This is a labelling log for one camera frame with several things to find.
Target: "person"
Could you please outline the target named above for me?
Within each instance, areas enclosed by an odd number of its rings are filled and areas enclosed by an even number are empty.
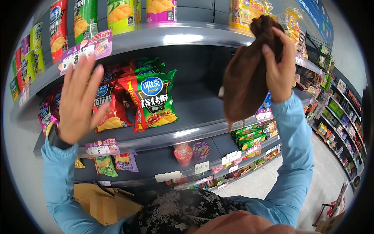
[[[98,65],[91,79],[95,57],[83,57],[65,74],[61,93],[60,122],[52,127],[42,147],[43,192],[47,209],[65,233],[303,233],[295,230],[300,209],[313,175],[312,131],[301,100],[292,92],[295,49],[280,30],[272,28],[283,43],[283,58],[263,46],[266,81],[272,95],[272,112],[282,139],[283,164],[264,200],[243,196],[221,198],[210,191],[187,189],[157,195],[131,217],[101,225],[73,198],[77,142],[96,127],[108,104],[92,115],[92,103],[103,76]]]

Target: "yellow snack package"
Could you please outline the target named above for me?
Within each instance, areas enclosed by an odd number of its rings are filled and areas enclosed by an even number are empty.
[[[251,32],[252,19],[258,18],[265,13],[265,8],[260,0],[230,0],[230,14],[228,25],[239,29],[254,37]]]
[[[303,19],[300,11],[292,7],[285,7],[285,12],[278,16],[278,22],[295,45],[299,43],[300,27],[297,21],[300,19]]]
[[[83,165],[83,163],[81,162],[80,158],[76,158],[76,159],[75,159],[74,167],[75,167],[75,168],[81,168],[81,169],[86,168],[86,167]]]

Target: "blue banner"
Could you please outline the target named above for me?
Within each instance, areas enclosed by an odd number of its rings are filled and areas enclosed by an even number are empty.
[[[301,8],[309,15],[317,27],[324,42],[332,46],[334,42],[334,29],[327,11],[320,0],[296,0]]]

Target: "black floral fabric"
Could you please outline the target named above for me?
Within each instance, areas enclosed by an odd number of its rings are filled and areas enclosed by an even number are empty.
[[[221,215],[246,210],[245,205],[202,189],[159,194],[123,226],[124,233],[185,233]]]

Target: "cardboard box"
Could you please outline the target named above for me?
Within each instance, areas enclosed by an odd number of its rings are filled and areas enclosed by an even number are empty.
[[[118,188],[105,188],[105,190],[89,183],[74,185],[74,198],[87,214],[103,225],[114,224],[142,208],[140,204],[127,198],[132,194],[124,190]]]

